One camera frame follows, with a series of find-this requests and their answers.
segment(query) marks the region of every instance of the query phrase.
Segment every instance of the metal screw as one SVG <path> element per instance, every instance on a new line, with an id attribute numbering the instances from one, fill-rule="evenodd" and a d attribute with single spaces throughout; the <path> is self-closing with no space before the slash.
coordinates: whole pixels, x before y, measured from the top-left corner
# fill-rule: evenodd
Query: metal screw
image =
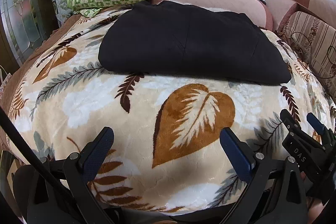
<path id="1" fill-rule="evenodd" d="M 256 153 L 255 157 L 256 157 L 257 159 L 260 159 L 260 160 L 262 160 L 263 158 L 265 158 L 264 154 L 263 154 L 263 153 L 260 153 L 260 152 Z"/>
<path id="2" fill-rule="evenodd" d="M 70 154 L 70 159 L 71 160 L 75 160 L 76 158 L 78 158 L 78 153 L 74 152 Z"/>
<path id="3" fill-rule="evenodd" d="M 294 162 L 295 162 L 295 159 L 294 159 L 294 157 L 289 156 L 289 157 L 288 157 L 288 161 L 291 162 L 291 163 L 294 163 Z"/>

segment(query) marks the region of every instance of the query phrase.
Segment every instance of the fleece blanket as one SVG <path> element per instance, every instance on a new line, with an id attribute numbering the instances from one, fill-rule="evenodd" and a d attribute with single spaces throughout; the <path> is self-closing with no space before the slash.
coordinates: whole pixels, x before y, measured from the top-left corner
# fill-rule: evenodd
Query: fleece blanket
<path id="1" fill-rule="evenodd" d="M 230 127 L 254 151 L 275 159 L 288 155 L 281 146 L 288 133 L 279 119 L 282 109 L 317 140 L 306 122 L 307 113 L 335 129 L 335 104 L 306 64 L 267 30 L 264 34 L 292 75 L 288 83 L 269 86 L 108 72 L 98 62 L 99 46 L 126 11 L 119 7 L 77 21 L 27 71 L 9 110 L 37 156 L 51 160 L 81 151 L 105 126 L 114 130 L 114 144 L 88 184 L 99 201 L 165 214 L 232 203 L 245 184 L 220 145 L 222 128 Z M 138 35 L 139 43 L 160 43 L 160 37 L 150 36 L 150 29 Z M 8 138 L 7 142 L 27 162 Z"/>

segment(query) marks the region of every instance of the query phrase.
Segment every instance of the brown blanket edge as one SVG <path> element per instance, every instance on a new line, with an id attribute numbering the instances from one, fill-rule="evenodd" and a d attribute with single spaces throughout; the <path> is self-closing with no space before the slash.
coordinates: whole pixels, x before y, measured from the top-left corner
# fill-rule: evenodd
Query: brown blanket edge
<path id="1" fill-rule="evenodd" d="M 55 43 L 57 43 L 63 35 L 65 35 L 70 28 L 80 19 L 81 15 L 71 16 L 56 32 L 54 31 L 52 35 L 43 42 L 41 47 L 37 48 L 31 56 L 24 62 L 24 64 L 12 75 L 9 79 L 6 87 L 4 88 L 4 93 L 2 100 L 0 100 L 0 106 L 6 114 L 9 112 L 11 102 L 13 100 L 14 93 L 21 79 L 24 77 L 26 72 L 31 68 L 35 61 L 49 48 L 51 48 Z M 4 130 L 0 127 L 0 149 L 10 151 L 7 146 L 6 134 Z"/>

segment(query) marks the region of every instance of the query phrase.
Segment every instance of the folded black garment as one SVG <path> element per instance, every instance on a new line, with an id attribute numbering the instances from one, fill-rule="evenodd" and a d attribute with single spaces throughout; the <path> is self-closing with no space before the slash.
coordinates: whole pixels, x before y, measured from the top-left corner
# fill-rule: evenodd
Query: folded black garment
<path id="1" fill-rule="evenodd" d="M 98 59 L 120 73 L 231 77 L 271 85 L 291 79 L 278 49 L 245 14 L 171 1 L 139 3 L 119 17 Z"/>

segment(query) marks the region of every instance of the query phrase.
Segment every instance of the leaf pattern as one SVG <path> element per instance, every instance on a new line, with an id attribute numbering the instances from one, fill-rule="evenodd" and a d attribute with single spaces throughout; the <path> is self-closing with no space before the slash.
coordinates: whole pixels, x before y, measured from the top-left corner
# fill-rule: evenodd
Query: leaf pattern
<path id="1" fill-rule="evenodd" d="M 282 49 L 285 51 L 285 53 L 288 55 L 288 57 L 290 57 L 290 59 L 293 60 L 293 58 L 290 56 L 288 50 L 286 49 L 286 47 L 284 46 L 284 43 L 282 40 L 278 40 L 277 43 L 282 47 Z"/>
<path id="2" fill-rule="evenodd" d="M 257 143 L 255 139 L 246 140 L 246 142 L 254 148 L 253 151 L 255 153 L 262 152 L 271 156 L 283 141 L 284 132 L 282 121 L 275 112 L 273 112 L 273 115 L 275 119 L 265 119 L 265 127 L 261 127 L 260 130 L 254 129 L 258 139 Z M 239 190 L 245 187 L 245 182 L 238 178 L 234 169 L 230 169 L 227 174 L 229 174 L 229 177 L 221 183 L 222 187 L 216 192 L 218 194 L 214 198 L 214 201 L 209 204 L 210 207 L 225 205 L 232 196 L 236 195 Z"/>
<path id="3" fill-rule="evenodd" d="M 71 139 L 70 137 L 67 137 L 67 139 L 68 139 L 69 141 L 71 141 L 71 142 L 76 146 L 76 148 L 77 148 L 77 150 L 78 150 L 78 153 L 80 153 L 81 150 L 79 149 L 79 146 L 75 143 L 75 141 L 74 141 L 73 139 Z"/>
<path id="4" fill-rule="evenodd" d="M 16 119 L 16 117 L 20 116 L 20 110 L 25 107 L 25 104 L 28 101 L 28 99 L 22 98 L 22 87 L 26 83 L 25 81 L 26 81 L 26 78 L 23 78 L 16 93 L 14 94 L 13 101 L 12 101 L 12 104 L 10 106 L 9 113 L 8 113 L 9 119 L 11 120 Z"/>
<path id="5" fill-rule="evenodd" d="M 313 132 L 313 139 L 316 140 L 318 143 L 321 143 L 321 136 L 317 134 L 317 132 L 314 130 Z"/>
<path id="6" fill-rule="evenodd" d="M 231 127 L 234 117 L 235 105 L 224 93 L 209 92 L 201 84 L 175 90 L 157 114 L 152 168 L 216 141 L 222 128 Z"/>
<path id="7" fill-rule="evenodd" d="M 336 118 L 336 108 L 334 108 L 334 106 L 330 108 L 330 116 Z"/>
<path id="8" fill-rule="evenodd" d="M 317 98 L 316 93 L 313 91 L 311 84 L 308 84 L 307 91 L 310 98 L 312 112 L 317 116 L 319 120 L 321 120 L 321 113 L 325 113 L 325 111 L 321 102 Z"/>
<path id="9" fill-rule="evenodd" d="M 301 67 L 304 70 L 306 70 L 308 68 L 308 64 L 306 62 L 303 62 L 302 59 L 299 56 L 297 56 L 296 59 L 297 59 L 297 62 L 299 62 L 299 64 L 301 65 Z"/>
<path id="10" fill-rule="evenodd" d="M 310 74 L 309 73 L 304 73 L 301 68 L 299 67 L 299 65 L 297 64 L 294 64 L 294 68 L 295 68 L 295 71 L 296 73 L 301 76 L 301 78 L 305 81 L 309 81 L 310 80 Z"/>
<path id="11" fill-rule="evenodd" d="M 68 44 L 70 44 L 72 41 L 74 41 L 75 39 L 77 39 L 78 37 L 81 37 L 82 35 L 84 34 L 87 34 L 88 32 L 91 32 L 93 30 L 96 30 L 96 29 L 99 29 L 100 27 L 103 27 L 111 22 L 114 22 L 118 19 L 119 16 L 121 16 L 123 13 L 119 13 L 121 10 L 117 10 L 115 12 L 112 12 L 109 14 L 109 17 L 108 18 L 105 18 L 103 20 L 101 20 L 100 22 L 98 23 L 95 23 L 93 25 L 91 25 L 90 27 L 86 28 L 85 30 L 79 32 L 79 33 L 76 33 L 74 34 L 73 36 L 65 39 L 64 41 L 60 42 L 56 47 L 55 49 L 53 49 L 51 51 L 50 54 L 48 54 L 46 57 L 42 58 L 40 60 L 40 62 L 36 65 L 36 67 L 38 68 L 43 62 L 44 60 L 46 60 L 47 58 L 49 58 L 50 56 L 54 55 L 56 51 L 58 51 L 59 49 L 67 46 Z"/>
<path id="12" fill-rule="evenodd" d="M 254 128 L 254 133 L 257 137 L 257 142 L 254 139 L 247 140 L 248 144 L 252 143 L 255 147 L 254 152 L 261 152 L 265 155 L 272 156 L 273 152 L 277 150 L 284 138 L 284 131 L 282 128 L 282 121 L 279 116 L 273 112 L 274 119 L 265 119 L 265 127 L 260 129 Z"/>
<path id="13" fill-rule="evenodd" d="M 291 111 L 293 119 L 297 122 L 300 122 L 301 120 L 299 117 L 298 107 L 295 103 L 292 93 L 284 85 L 280 88 L 280 93 L 282 93 L 283 96 L 286 98 L 288 105 L 289 105 L 289 111 Z"/>
<path id="14" fill-rule="evenodd" d="M 142 199 L 142 197 L 129 195 L 128 193 L 133 190 L 133 188 L 120 185 L 120 183 L 124 182 L 127 177 L 111 175 L 113 170 L 123 164 L 121 161 L 115 161 L 110 157 L 115 151 L 116 150 L 111 149 L 108 152 L 104 163 L 98 171 L 97 177 L 93 181 L 88 182 L 89 189 L 92 190 L 98 201 L 105 202 L 113 206 L 122 206 L 123 208 L 142 211 L 161 211 L 166 213 L 177 212 L 184 207 L 167 209 L 166 207 L 156 208 L 156 206 L 150 206 L 149 203 L 137 203 Z"/>
<path id="15" fill-rule="evenodd" d="M 34 141 L 35 141 L 37 150 L 33 149 L 33 152 L 39 159 L 42 157 L 47 157 L 49 161 L 52 161 L 55 159 L 55 156 L 54 156 L 55 151 L 54 151 L 53 144 L 51 144 L 51 147 L 47 146 L 46 143 L 41 139 L 41 136 L 37 131 L 34 132 Z"/>
<path id="16" fill-rule="evenodd" d="M 77 54 L 77 50 L 72 47 L 62 47 L 54 51 L 52 59 L 40 71 L 33 84 L 46 78 L 52 68 L 57 67 L 63 63 L 68 62 Z"/>
<path id="17" fill-rule="evenodd" d="M 90 20 L 91 20 L 91 18 L 81 16 L 81 18 L 78 21 L 78 24 L 86 23 L 86 22 L 88 22 Z"/>
<path id="18" fill-rule="evenodd" d="M 232 196 L 245 186 L 245 182 L 238 178 L 233 168 L 227 173 L 231 175 L 221 183 L 222 186 L 216 192 L 217 196 L 214 198 L 214 201 L 208 205 L 211 208 L 225 205 Z"/>
<path id="19" fill-rule="evenodd" d="M 294 74 L 293 74 L 292 67 L 291 67 L 291 65 L 290 65 L 290 63 L 289 63 L 288 60 L 287 60 L 286 64 L 287 64 L 288 71 L 289 71 L 289 73 L 291 74 L 291 77 L 292 77 L 291 78 L 291 84 L 295 85 L 295 77 L 294 77 Z"/>
<path id="20" fill-rule="evenodd" d="M 102 39 L 97 39 L 97 40 L 95 40 L 95 41 L 90 42 L 90 43 L 89 43 L 88 45 L 86 45 L 85 47 L 87 48 L 87 47 L 96 46 L 96 45 L 100 44 L 101 42 L 102 42 Z"/>
<path id="21" fill-rule="evenodd" d="M 129 113 L 131 108 L 128 96 L 132 95 L 131 91 L 134 90 L 135 83 L 138 83 L 140 78 L 144 78 L 143 73 L 133 73 L 128 75 L 125 81 L 119 86 L 120 89 L 118 90 L 118 94 L 115 96 L 115 98 L 120 96 L 120 105 L 127 113 Z"/>
<path id="22" fill-rule="evenodd" d="M 190 97 L 184 99 L 188 102 L 183 111 L 183 117 L 176 122 L 183 122 L 173 133 L 178 133 L 178 137 L 173 142 L 171 148 L 180 147 L 184 144 L 189 145 L 191 139 L 197 138 L 199 131 L 204 131 L 204 126 L 209 123 L 213 130 L 216 118 L 216 112 L 220 112 L 218 101 L 207 91 L 195 90 L 189 94 Z"/>
<path id="23" fill-rule="evenodd" d="M 49 97 L 61 92 L 70 85 L 76 85 L 80 80 L 89 80 L 93 76 L 100 76 L 105 69 L 99 62 L 93 64 L 90 62 L 87 66 L 79 66 L 74 68 L 72 72 L 65 72 L 63 75 L 58 75 L 58 78 L 53 78 L 52 82 L 49 82 L 39 93 L 36 99 L 35 107 L 32 109 L 30 117 L 34 118 L 34 111 L 36 107 Z"/>
<path id="24" fill-rule="evenodd" d="M 95 45 L 98 45 L 102 42 L 103 38 L 104 38 L 104 34 L 97 34 L 97 35 L 93 35 L 89 38 L 86 38 L 85 40 L 89 40 L 89 39 L 96 39 L 95 41 L 92 41 L 90 42 L 88 45 L 86 45 L 85 47 L 92 47 L 92 46 L 95 46 Z"/>

